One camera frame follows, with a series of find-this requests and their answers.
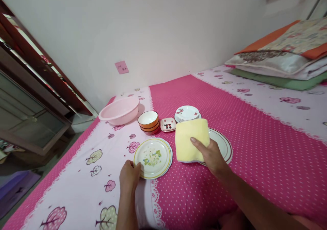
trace hand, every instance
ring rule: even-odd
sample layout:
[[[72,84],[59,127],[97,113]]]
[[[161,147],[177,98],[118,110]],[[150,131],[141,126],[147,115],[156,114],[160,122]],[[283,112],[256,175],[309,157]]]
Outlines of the hand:
[[[226,173],[231,172],[231,169],[221,155],[218,144],[214,140],[210,139],[208,147],[205,147],[194,137],[191,137],[191,142],[202,153],[205,163],[215,177],[219,179]]]
[[[141,163],[135,167],[132,161],[126,160],[122,170],[120,171],[119,182],[120,191],[126,193],[134,193],[140,180]]]

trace small square dish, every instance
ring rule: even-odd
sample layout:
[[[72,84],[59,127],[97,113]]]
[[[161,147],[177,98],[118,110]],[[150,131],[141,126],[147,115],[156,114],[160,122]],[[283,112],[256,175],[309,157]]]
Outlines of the small square dish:
[[[164,118],[160,120],[160,128],[163,132],[174,131],[176,129],[176,121],[174,118]]]

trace orange bowl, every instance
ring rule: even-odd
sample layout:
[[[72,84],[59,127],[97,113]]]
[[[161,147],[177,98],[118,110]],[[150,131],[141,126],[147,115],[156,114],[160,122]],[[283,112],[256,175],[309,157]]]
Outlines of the orange bowl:
[[[153,130],[153,131],[150,131],[150,132],[143,131],[143,132],[146,133],[147,135],[154,135],[154,134],[157,133],[159,130],[160,130],[160,127],[158,126],[158,128],[155,129],[155,130]]]
[[[151,128],[148,128],[148,129],[144,129],[144,128],[141,127],[141,130],[145,131],[145,132],[151,132],[151,131],[156,130],[159,127],[159,125],[160,125],[160,122],[158,121],[158,123],[154,127],[151,127]]]
[[[137,119],[139,125],[143,129],[150,129],[157,125],[159,122],[159,115],[155,111],[147,111],[142,113]]]

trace pink plastic basin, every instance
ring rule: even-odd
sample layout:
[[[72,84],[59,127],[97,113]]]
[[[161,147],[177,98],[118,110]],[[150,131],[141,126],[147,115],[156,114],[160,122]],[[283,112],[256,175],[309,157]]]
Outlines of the pink plastic basin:
[[[132,121],[139,111],[139,99],[127,97],[115,101],[99,113],[99,119],[108,121],[112,125],[124,125]]]

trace yellow towel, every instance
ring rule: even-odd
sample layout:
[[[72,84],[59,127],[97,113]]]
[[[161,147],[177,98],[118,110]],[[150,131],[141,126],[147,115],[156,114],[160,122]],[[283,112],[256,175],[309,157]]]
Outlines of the yellow towel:
[[[190,141],[194,137],[206,147],[210,144],[208,121],[194,119],[176,125],[175,144],[177,160],[181,162],[204,162],[202,153]]]

